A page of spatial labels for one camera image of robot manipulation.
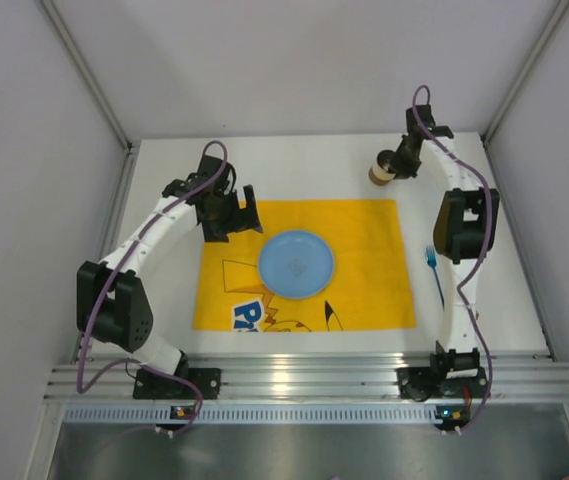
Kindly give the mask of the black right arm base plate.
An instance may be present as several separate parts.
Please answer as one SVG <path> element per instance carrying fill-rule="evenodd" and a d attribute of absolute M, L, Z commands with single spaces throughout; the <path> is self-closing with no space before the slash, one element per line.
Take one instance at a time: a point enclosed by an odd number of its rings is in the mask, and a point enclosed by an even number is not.
<path fill-rule="evenodd" d="M 439 378 L 429 367 L 404 367 L 396 370 L 401 399 L 425 402 L 430 399 L 479 399 L 488 380 L 484 369 L 475 377 Z"/>

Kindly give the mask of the blue metal fork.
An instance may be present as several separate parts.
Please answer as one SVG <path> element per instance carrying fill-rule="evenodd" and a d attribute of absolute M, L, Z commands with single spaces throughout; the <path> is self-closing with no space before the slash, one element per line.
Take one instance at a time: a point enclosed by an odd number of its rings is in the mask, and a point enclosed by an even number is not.
<path fill-rule="evenodd" d="M 430 270 L 434 276 L 434 279 L 435 279 L 435 283 L 436 283 L 436 286 L 438 289 L 438 294 L 439 294 L 439 298 L 440 298 L 442 308 L 445 308 L 445 296 L 444 296 L 444 291 L 442 288 L 442 283 L 440 281 L 439 274 L 437 271 L 437 256 L 436 256 L 434 246 L 433 245 L 427 245 L 425 247 L 424 253 L 425 253 L 426 263 L 427 263 L 428 267 L 430 268 Z"/>

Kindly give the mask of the light blue plastic plate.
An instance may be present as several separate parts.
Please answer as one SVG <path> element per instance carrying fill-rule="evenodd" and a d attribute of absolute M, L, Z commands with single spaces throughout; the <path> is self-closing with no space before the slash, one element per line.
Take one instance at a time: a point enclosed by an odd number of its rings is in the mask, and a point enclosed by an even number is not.
<path fill-rule="evenodd" d="M 328 243 L 306 230 L 276 234 L 262 247 L 257 260 L 262 284 L 275 295 L 291 300 L 320 293 L 332 281 L 335 267 Z"/>

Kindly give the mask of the steel cup with brown base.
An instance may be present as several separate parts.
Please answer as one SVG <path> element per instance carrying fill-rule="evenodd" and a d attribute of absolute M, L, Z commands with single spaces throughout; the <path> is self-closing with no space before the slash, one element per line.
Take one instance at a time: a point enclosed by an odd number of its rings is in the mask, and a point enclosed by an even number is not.
<path fill-rule="evenodd" d="M 376 157 L 368 171 L 369 179 L 378 186 L 389 184 L 395 179 L 396 173 L 391 168 L 391 161 L 395 157 L 392 150 L 382 150 Z"/>

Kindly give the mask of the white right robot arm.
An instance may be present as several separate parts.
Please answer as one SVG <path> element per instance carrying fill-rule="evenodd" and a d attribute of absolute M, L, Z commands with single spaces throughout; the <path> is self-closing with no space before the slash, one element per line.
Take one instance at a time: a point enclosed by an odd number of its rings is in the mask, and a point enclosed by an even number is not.
<path fill-rule="evenodd" d="M 454 135 L 438 125 L 429 104 L 406 111 L 407 133 L 398 149 L 416 174 L 421 166 L 438 174 L 443 197 L 433 228 L 433 248 L 448 261 L 444 317 L 435 351 L 427 367 L 400 371 L 401 396 L 424 402 L 430 398 L 480 398 L 490 389 L 492 370 L 481 366 L 488 346 L 478 325 L 479 273 L 495 240 L 499 192 L 454 152 Z"/>

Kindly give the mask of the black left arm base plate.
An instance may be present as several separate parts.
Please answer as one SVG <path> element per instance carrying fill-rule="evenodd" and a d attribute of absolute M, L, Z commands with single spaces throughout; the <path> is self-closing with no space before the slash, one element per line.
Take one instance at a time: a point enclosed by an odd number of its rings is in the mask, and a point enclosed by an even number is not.
<path fill-rule="evenodd" d="M 219 368 L 190 368 L 185 380 L 193 384 L 203 400 L 216 400 L 221 388 Z M 188 385 L 140 369 L 135 376 L 135 400 L 195 400 L 196 392 Z"/>

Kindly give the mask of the yellow printed cloth mat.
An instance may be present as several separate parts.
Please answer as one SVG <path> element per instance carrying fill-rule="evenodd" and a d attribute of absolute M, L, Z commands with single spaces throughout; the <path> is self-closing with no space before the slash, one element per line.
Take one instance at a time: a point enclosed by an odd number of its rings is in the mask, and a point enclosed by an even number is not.
<path fill-rule="evenodd" d="M 390 199 L 266 200 L 263 230 L 203 247 L 193 326 L 198 331 L 325 333 L 416 324 L 398 208 Z M 332 278 L 307 299 L 272 292 L 258 273 L 267 241 L 303 230 L 326 241 Z"/>

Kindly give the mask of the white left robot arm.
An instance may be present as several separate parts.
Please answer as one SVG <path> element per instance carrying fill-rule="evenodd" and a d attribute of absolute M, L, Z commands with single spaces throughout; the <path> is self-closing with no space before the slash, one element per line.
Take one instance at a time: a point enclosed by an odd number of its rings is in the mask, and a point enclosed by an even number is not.
<path fill-rule="evenodd" d="M 207 243 L 262 229 L 254 189 L 236 188 L 237 174 L 226 156 L 203 154 L 196 172 L 175 179 L 162 191 L 150 214 L 113 252 L 86 261 L 76 276 L 76 323 L 83 339 L 83 369 L 92 340 L 127 353 L 128 361 L 154 375 L 184 379 L 186 354 L 160 333 L 143 277 L 153 273 L 190 231 L 199 228 Z"/>

